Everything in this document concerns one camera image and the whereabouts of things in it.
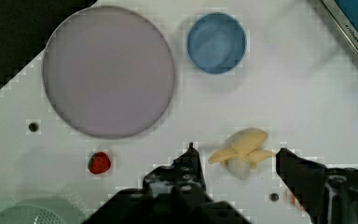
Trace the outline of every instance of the small hole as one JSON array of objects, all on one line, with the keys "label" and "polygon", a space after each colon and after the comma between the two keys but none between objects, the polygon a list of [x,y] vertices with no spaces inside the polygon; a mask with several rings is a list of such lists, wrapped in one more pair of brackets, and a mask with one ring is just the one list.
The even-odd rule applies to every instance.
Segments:
[{"label": "small hole", "polygon": [[33,133],[37,132],[37,130],[39,130],[39,125],[35,122],[30,123],[30,125],[28,126],[28,129]]},{"label": "small hole", "polygon": [[277,202],[279,200],[279,194],[277,193],[271,193],[269,195],[269,198],[273,201],[273,202]]}]

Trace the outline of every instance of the table surface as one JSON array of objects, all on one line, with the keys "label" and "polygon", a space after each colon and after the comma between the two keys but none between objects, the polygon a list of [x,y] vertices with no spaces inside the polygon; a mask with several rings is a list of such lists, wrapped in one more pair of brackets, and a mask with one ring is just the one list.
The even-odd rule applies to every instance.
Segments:
[{"label": "table surface", "polygon": [[[310,223],[287,200],[275,160],[260,164],[245,181],[207,160],[232,134],[258,127],[269,133],[265,149],[288,147],[329,167],[358,168],[358,65],[308,0],[106,0],[98,5],[138,11],[165,35],[177,68],[170,108],[151,129],[131,138],[78,133],[46,98],[41,52],[0,90],[0,197],[60,195],[90,215],[118,191],[141,188],[145,174],[171,163],[193,141],[214,200],[230,202],[253,223]],[[202,74],[185,50],[191,24],[212,11],[233,15],[249,40],[241,66],[223,76]],[[28,131],[33,121],[39,123],[37,133]],[[114,167],[94,176],[87,162],[99,150],[109,154]],[[281,196],[276,203],[269,200],[272,192]]]}]

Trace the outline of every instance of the plastic strawberry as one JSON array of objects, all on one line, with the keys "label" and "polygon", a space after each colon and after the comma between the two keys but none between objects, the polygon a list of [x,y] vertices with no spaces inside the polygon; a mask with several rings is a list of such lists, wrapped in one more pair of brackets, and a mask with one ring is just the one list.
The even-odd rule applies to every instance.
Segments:
[{"label": "plastic strawberry", "polygon": [[111,162],[104,152],[97,152],[89,159],[89,171],[92,174],[102,174],[110,169]]}]

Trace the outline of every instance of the bowl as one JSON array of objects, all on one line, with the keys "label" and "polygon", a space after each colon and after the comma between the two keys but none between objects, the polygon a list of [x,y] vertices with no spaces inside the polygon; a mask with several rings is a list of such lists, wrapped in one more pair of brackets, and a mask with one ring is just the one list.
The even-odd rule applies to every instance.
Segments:
[{"label": "bowl", "polygon": [[186,49],[191,62],[203,72],[225,74],[242,60],[246,52],[246,33],[230,15],[210,13],[191,27]]}]

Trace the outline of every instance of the screw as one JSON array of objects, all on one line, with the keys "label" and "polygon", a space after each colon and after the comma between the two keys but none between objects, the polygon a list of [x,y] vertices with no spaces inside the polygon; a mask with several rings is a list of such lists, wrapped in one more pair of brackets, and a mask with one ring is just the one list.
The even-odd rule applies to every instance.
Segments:
[{"label": "screw", "polygon": [[353,191],[353,192],[358,193],[358,186],[351,186],[350,190]]},{"label": "screw", "polygon": [[338,189],[345,183],[346,179],[342,176],[330,176],[328,182],[331,187]]},{"label": "screw", "polygon": [[279,200],[279,194],[277,194],[277,193],[271,193],[270,195],[269,195],[269,198],[273,201],[273,202],[277,202],[278,200]]},{"label": "screw", "polygon": [[189,179],[191,179],[191,175],[184,175],[184,176],[183,176],[183,179],[184,179],[184,180],[189,180]]},{"label": "screw", "polygon": [[37,130],[39,129],[39,125],[35,122],[32,122],[30,123],[30,125],[28,126],[28,129],[31,131],[31,132],[37,132]]},{"label": "screw", "polygon": [[181,187],[182,190],[191,190],[191,186],[190,185],[184,185]]}]

